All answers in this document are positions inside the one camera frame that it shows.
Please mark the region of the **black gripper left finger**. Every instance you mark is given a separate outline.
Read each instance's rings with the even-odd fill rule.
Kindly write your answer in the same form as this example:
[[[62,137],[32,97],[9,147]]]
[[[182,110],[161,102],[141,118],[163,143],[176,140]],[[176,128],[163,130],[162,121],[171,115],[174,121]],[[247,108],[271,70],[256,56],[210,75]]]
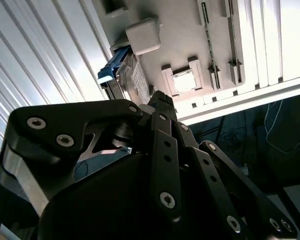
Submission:
[[[8,119],[0,167],[2,184],[22,191],[39,219],[49,202],[73,184],[125,156],[149,158],[149,191],[181,218],[177,122],[171,97],[154,93],[142,107],[126,99],[21,107]]]

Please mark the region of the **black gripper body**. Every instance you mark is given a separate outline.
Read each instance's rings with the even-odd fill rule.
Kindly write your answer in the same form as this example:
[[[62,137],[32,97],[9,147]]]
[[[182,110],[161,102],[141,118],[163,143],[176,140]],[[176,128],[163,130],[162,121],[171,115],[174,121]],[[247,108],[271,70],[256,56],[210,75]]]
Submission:
[[[150,194],[150,160],[127,155],[62,190],[38,223],[39,240],[238,240],[188,167],[180,167],[180,219]]]

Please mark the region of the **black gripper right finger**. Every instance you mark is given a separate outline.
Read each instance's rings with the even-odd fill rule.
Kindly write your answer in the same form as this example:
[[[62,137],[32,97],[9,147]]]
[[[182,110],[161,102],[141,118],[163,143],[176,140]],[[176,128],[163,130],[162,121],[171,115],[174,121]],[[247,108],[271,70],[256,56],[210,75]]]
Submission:
[[[213,142],[197,144],[191,130],[175,123],[178,146],[203,197],[211,240],[295,240],[284,213]]]

